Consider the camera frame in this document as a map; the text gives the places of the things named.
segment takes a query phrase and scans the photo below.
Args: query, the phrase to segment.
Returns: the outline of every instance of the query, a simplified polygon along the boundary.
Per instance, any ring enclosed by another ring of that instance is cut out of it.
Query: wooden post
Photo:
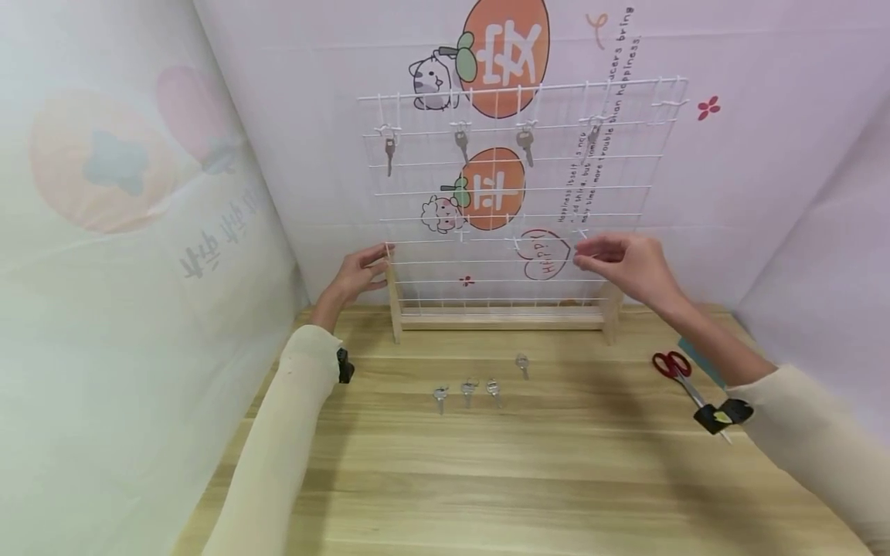
[[[613,345],[618,337],[618,321],[621,313],[621,303],[624,302],[624,293],[611,282],[606,282],[600,288],[597,297],[603,297],[598,304],[603,314],[603,334],[606,343]]]
[[[392,341],[401,342],[401,297],[399,285],[395,283],[395,268],[392,266],[392,254],[389,256],[390,265],[386,267],[386,289],[390,295],[390,317],[392,318]]]

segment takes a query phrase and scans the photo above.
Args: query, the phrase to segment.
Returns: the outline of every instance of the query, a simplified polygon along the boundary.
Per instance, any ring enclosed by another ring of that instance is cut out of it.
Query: beige sleeve
[[[317,326],[302,326],[290,337],[241,451],[205,556],[284,554],[319,411],[338,381],[339,347],[339,340]]]
[[[836,398],[791,366],[726,393],[754,408],[745,432],[767,457],[890,556],[890,453]]]

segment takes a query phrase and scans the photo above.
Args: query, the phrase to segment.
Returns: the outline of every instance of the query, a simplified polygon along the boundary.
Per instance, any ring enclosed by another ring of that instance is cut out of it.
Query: person's left hand
[[[340,271],[312,309],[309,324],[321,326],[333,334],[340,311],[355,303],[359,294],[386,287],[385,278],[374,280],[389,266],[384,259],[386,255],[385,243],[346,255]]]
[[[345,309],[355,303],[359,294],[386,287],[385,278],[374,280],[386,272],[389,266],[385,256],[385,243],[346,255],[340,271],[322,295],[332,294]]]

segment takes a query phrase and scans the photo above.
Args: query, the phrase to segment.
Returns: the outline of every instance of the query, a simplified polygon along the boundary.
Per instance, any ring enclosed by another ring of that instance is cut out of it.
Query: wooden stand
[[[401,341],[402,330],[603,330],[606,342],[612,345],[618,335],[619,314],[624,294],[612,283],[600,288],[600,300],[589,313],[578,307],[559,305],[530,306],[526,304],[496,306],[461,304],[444,307],[416,307],[402,303],[392,265],[386,270],[389,283],[392,338]]]

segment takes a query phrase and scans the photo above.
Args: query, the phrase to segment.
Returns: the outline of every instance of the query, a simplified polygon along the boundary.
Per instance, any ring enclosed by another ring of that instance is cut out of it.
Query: wire grid panel
[[[397,251],[402,306],[412,314],[528,306],[539,315],[555,305],[589,313],[605,280],[571,264],[573,247],[636,227],[686,86],[658,77],[360,97],[375,210]],[[504,106],[508,116],[486,116]],[[530,155],[523,132],[533,136]]]

